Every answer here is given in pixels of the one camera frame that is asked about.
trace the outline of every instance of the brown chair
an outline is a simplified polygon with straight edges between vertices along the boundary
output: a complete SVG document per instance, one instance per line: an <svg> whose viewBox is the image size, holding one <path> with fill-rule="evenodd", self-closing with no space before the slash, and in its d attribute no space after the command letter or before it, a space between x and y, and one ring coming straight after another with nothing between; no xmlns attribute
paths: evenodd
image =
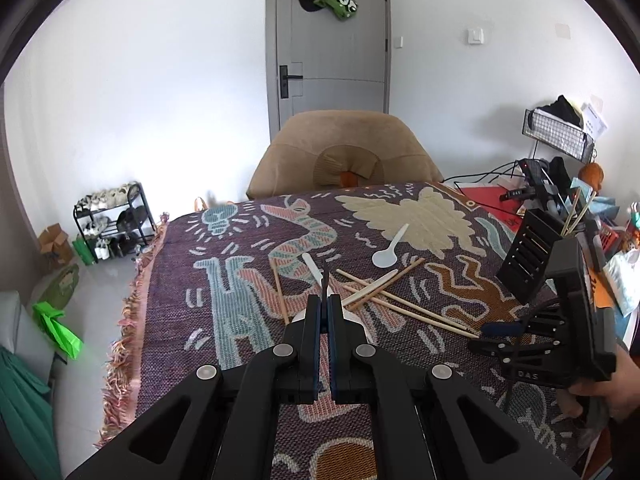
<svg viewBox="0 0 640 480"><path fill-rule="evenodd" d="M255 199L441 181L440 170L400 119L379 112L319 110L286 122L262 156L246 194Z"/></svg>

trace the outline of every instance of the wire basket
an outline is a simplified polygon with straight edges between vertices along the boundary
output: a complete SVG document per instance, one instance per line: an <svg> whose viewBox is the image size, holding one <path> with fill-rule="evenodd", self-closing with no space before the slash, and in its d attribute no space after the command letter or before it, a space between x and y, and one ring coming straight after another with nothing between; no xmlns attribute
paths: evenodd
<svg viewBox="0 0 640 480"><path fill-rule="evenodd" d="M522 134L566 153L583 164L591 162L593 138L577 126L540 110L526 110Z"/></svg>

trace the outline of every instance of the white spoon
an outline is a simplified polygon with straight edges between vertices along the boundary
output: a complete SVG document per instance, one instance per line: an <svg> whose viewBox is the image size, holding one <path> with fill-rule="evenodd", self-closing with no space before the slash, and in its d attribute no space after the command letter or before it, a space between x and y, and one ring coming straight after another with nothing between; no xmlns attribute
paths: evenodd
<svg viewBox="0 0 640 480"><path fill-rule="evenodd" d="M402 239L402 236L404 235L404 232L408 227L409 227L409 224L404 224L400 228L396 236L394 236L394 239L391 240L391 243L389 244L388 248L373 254L371 261L373 261L373 264L376 267L380 267L380 269L385 269L386 267L391 267L393 264L396 263L396 261L398 261L398 257L396 256L396 245Z"/></svg>

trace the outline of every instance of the person's hand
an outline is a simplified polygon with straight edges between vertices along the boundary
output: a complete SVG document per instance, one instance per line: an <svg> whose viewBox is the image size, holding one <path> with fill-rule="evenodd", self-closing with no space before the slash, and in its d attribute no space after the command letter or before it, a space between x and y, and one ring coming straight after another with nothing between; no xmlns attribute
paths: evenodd
<svg viewBox="0 0 640 480"><path fill-rule="evenodd" d="M582 414L582 406L574 396L603 397L610 415L622 422L640 407L640 368L625 349L616 349L616 371L610 381L596 383L580 379L568 390L556 390L558 406L572 418Z"/></svg>

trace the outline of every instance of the white wall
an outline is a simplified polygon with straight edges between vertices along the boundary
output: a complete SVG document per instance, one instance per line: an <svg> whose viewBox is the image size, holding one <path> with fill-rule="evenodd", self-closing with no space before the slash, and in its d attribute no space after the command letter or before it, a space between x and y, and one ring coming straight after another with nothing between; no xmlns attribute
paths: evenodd
<svg viewBox="0 0 640 480"><path fill-rule="evenodd" d="M156 220L241 200L269 143L264 0L65 0L5 84L34 230L138 179Z"/></svg>
<svg viewBox="0 0 640 480"><path fill-rule="evenodd" d="M594 94L610 127L596 144L604 192L624 206L637 197L640 76L584 0L391 0L391 9L404 48L392 51L390 113L445 176L526 156L527 107L559 94L581 104ZM570 40L556 35L557 23L569 25ZM466 44L474 26L484 28L486 44Z"/></svg>

